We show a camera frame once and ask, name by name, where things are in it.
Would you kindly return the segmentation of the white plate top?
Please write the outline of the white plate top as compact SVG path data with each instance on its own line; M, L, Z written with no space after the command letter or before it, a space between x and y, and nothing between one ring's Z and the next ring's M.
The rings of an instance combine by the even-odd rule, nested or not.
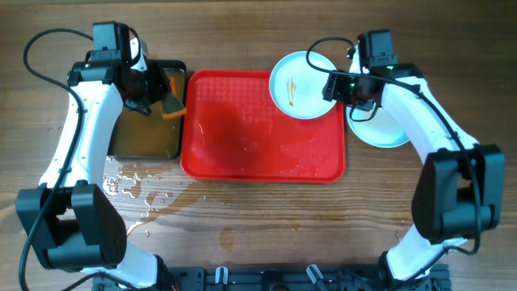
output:
M274 66L269 91L276 107L284 114L299 119L311 120L324 116L336 104L323 99L323 89L334 64L319 53L309 54L310 62L324 72L314 69L306 61L306 51L290 53Z

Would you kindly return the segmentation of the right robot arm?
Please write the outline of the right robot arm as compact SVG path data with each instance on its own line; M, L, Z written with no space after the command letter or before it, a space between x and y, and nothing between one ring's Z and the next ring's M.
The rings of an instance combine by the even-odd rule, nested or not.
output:
M383 108L422 160L411 202L414 224L380 258L386 285L400 288L427 276L449 251L476 254L482 232L496 228L501 218L505 157L500 148L481 145L459 127L411 64L375 67L368 74L333 71L323 98Z

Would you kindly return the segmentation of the white plate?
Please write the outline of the white plate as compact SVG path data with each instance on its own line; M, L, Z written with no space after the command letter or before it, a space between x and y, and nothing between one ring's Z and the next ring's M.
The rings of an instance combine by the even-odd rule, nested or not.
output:
M314 69L306 61L306 51L290 53L274 66L269 91L276 107L284 114L299 119L311 120L324 116L336 104L323 99L323 89L334 64L319 53L309 54L310 62L324 72Z
M372 111L354 110L351 115L351 107L347 107L347 123L361 141L386 149L402 146L410 141L404 129L383 108L379 108L371 120L358 122L367 119L371 114Z

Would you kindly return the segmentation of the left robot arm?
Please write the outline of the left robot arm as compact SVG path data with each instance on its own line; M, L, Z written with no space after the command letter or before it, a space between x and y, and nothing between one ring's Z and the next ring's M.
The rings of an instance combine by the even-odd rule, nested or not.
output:
M41 266L101 277L129 290L173 290L163 259L127 240L123 218L103 193L103 169L111 134L125 105L149 106L169 91L155 62L79 62L65 89L70 105L53 161L36 188L19 192L15 209L27 241L19 285L28 288L27 257Z

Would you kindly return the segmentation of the orange green sponge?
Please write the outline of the orange green sponge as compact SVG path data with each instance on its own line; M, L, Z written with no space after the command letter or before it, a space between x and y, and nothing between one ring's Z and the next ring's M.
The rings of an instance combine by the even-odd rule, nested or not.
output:
M169 79L169 90L165 98L162 100L162 118L164 120L173 120L184 116L187 109L183 102L177 98L176 85L173 78Z

